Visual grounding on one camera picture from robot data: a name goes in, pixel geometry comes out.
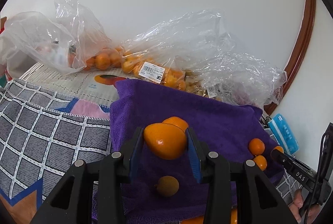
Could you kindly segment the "large orange mandarin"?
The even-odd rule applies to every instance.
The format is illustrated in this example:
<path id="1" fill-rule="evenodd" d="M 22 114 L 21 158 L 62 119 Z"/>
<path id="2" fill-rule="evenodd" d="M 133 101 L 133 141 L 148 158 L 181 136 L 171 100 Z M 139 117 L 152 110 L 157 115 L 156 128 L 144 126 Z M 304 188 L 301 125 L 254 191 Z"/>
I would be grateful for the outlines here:
<path id="1" fill-rule="evenodd" d="M 174 125 L 174 126 L 180 128 L 183 132 L 185 132 L 186 129 L 189 127 L 188 123 L 185 120 L 183 120 L 182 118 L 177 117 L 177 116 L 169 117 L 169 118 L 163 120 L 163 123 Z"/>

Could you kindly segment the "brown wooden door frame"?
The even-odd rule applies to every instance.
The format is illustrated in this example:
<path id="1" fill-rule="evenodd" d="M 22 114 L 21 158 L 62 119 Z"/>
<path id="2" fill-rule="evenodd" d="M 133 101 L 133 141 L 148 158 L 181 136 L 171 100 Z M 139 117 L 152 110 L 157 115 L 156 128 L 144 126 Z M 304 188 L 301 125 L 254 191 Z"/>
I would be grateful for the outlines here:
<path id="1" fill-rule="evenodd" d="M 305 58 L 312 37 L 315 17 L 316 0 L 305 0 L 303 19 L 301 21 L 300 30 L 295 45 L 292 49 L 290 58 L 288 59 L 287 65 L 285 66 L 287 81 L 279 90 L 279 102 L 281 102 L 291 87 Z"/>

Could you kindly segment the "white fruit carton box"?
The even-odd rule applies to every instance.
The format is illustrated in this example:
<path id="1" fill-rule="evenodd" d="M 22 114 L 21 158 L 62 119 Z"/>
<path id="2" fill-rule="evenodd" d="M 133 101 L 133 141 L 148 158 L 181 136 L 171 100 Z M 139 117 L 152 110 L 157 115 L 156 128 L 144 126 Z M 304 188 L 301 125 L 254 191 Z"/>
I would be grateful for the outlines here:
<path id="1" fill-rule="evenodd" d="M 48 68 L 40 63 L 30 67 L 20 76 L 21 80 L 42 86 L 44 88 L 71 95 L 76 98 L 94 102 L 103 106 L 110 106 L 119 99 L 114 85 L 106 85 L 97 78 L 102 76 L 101 81 L 111 81 L 113 77 L 130 78 L 122 70 L 113 68 L 107 71 L 82 71 L 71 75 L 61 73 Z"/>

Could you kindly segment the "clear bag with label kumquats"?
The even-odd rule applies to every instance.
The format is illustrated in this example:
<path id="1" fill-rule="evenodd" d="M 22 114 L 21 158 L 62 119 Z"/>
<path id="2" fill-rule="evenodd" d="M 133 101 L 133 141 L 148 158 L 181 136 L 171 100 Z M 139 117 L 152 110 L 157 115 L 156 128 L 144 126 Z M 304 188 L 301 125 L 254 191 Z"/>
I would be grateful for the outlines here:
<path id="1" fill-rule="evenodd" d="M 186 76 L 200 75 L 222 53 L 227 36 L 222 11 L 187 12 L 126 40 L 121 68 L 136 78 L 185 90 Z"/>

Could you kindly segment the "white plastic bag left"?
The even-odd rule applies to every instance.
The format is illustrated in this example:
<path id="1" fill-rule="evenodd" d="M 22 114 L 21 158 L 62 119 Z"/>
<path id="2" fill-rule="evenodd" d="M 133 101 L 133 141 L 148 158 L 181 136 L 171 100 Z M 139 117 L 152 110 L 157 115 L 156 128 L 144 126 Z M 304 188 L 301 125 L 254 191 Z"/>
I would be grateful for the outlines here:
<path id="1" fill-rule="evenodd" d="M 19 50 L 12 42 L 1 37 L 1 68 L 6 69 L 11 78 L 19 78 L 36 61 Z"/>

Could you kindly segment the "clear bag of oranges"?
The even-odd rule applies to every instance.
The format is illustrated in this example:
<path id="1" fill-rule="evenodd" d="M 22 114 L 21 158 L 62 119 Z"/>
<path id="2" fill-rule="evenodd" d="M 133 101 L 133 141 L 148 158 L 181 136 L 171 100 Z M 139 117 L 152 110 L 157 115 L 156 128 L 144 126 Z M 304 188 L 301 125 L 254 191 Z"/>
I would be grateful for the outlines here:
<path id="1" fill-rule="evenodd" d="M 20 12 L 1 33 L 1 65 L 20 65 L 20 55 L 68 75 L 120 67 L 122 48 L 112 43 L 93 12 L 78 0 L 55 0 L 55 18 Z"/>

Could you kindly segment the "yellow-green small fruit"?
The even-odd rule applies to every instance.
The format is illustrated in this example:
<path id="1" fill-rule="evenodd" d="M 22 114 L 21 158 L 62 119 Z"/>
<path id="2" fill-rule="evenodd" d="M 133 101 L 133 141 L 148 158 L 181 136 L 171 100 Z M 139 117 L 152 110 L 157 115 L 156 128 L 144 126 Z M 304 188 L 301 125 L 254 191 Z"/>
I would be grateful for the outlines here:
<path id="1" fill-rule="evenodd" d="M 156 191 L 165 197 L 171 197 L 175 195 L 179 190 L 179 182 L 173 176 L 163 176 L 156 184 Z"/>

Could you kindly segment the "round orange tangerine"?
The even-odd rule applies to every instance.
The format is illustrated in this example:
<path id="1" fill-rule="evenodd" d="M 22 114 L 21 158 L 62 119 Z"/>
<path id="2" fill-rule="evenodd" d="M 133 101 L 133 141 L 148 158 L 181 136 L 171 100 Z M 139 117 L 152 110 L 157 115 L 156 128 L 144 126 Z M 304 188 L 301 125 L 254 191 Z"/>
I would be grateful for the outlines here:
<path id="1" fill-rule="evenodd" d="M 193 217 L 189 219 L 185 219 L 180 222 L 180 224 L 203 224 L 204 216 L 200 215 L 198 217 Z"/>

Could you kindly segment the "small orange kumquat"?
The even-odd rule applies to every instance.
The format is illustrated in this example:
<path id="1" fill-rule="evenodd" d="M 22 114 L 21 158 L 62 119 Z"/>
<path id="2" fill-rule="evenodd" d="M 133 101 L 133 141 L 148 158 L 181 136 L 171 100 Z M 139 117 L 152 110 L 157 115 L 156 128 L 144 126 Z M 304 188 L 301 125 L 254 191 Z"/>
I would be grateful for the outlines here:
<path id="1" fill-rule="evenodd" d="M 267 160 L 264 156 L 262 155 L 257 155 L 253 161 L 256 163 L 256 165 L 264 171 L 267 168 Z"/>

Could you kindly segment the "crumpled clear bag right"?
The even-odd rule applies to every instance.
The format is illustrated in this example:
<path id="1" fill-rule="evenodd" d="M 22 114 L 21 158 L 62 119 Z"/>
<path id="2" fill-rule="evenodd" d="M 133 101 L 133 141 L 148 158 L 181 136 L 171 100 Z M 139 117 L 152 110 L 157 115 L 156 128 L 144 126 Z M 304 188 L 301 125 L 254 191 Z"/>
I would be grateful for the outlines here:
<path id="1" fill-rule="evenodd" d="M 287 81 L 286 71 L 246 53 L 227 36 L 193 51 L 188 59 L 185 68 L 201 85 L 215 89 L 223 102 L 233 105 L 263 109 L 278 104 Z"/>

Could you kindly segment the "oval orange kumquat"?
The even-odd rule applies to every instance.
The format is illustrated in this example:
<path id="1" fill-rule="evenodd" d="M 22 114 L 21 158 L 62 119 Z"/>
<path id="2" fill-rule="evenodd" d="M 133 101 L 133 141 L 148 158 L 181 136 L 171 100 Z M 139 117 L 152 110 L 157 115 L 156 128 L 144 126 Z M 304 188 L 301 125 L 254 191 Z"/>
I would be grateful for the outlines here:
<path id="1" fill-rule="evenodd" d="M 145 127 L 144 141 L 150 151 L 164 160 L 181 157 L 187 148 L 187 136 L 182 129 L 172 124 L 154 123 Z"/>

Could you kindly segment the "blue tissue packet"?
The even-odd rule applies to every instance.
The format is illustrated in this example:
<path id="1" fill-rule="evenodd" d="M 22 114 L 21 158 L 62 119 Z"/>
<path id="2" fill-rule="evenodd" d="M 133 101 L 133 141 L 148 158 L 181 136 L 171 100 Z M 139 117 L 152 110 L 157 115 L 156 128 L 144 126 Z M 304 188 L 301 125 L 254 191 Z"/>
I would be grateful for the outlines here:
<path id="1" fill-rule="evenodd" d="M 286 119 L 280 114 L 276 114 L 267 123 L 277 142 L 289 155 L 294 155 L 299 150 L 299 144 L 290 129 Z"/>

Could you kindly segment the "purple towel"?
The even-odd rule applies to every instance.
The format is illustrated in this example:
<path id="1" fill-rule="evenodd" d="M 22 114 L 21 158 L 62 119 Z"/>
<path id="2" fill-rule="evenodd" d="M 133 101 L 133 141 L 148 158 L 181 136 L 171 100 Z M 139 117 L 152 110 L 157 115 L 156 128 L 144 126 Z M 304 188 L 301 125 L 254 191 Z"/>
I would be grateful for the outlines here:
<path id="1" fill-rule="evenodd" d="M 262 111 L 254 106 L 234 106 L 151 82 L 126 79 L 116 83 L 119 99 L 111 104 L 112 149 L 117 151 L 132 138 L 136 128 L 177 116 L 192 127 L 198 139 L 224 158 L 243 163 L 252 158 L 248 143 L 254 138 L 265 144 L 266 157 L 275 140 L 260 125 Z M 156 191 L 163 176 L 179 182 L 178 192 L 165 197 Z M 164 223 L 204 214 L 208 186 L 193 177 L 189 158 L 163 160 L 144 147 L 137 175 L 122 186 L 127 223 Z"/>

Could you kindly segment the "grey checked blanket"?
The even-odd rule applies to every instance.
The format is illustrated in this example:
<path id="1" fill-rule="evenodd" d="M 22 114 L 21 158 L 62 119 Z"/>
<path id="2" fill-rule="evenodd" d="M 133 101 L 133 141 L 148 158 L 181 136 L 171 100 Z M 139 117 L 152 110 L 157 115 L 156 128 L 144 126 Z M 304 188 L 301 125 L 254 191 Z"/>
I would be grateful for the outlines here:
<path id="1" fill-rule="evenodd" d="M 110 108 L 22 80 L 1 89 L 1 202 L 16 223 L 30 223 L 75 160 L 92 163 L 110 151 Z M 266 159 L 277 185 L 285 171 Z"/>

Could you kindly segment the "small orange tangerine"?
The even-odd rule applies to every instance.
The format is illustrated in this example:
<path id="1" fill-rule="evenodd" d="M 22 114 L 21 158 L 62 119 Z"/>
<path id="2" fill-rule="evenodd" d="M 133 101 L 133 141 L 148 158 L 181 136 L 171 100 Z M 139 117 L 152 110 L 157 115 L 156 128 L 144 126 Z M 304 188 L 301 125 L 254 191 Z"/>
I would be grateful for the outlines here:
<path id="1" fill-rule="evenodd" d="M 230 223 L 231 224 L 237 224 L 238 222 L 238 212 L 236 208 L 231 209 L 231 217 L 230 217 Z"/>

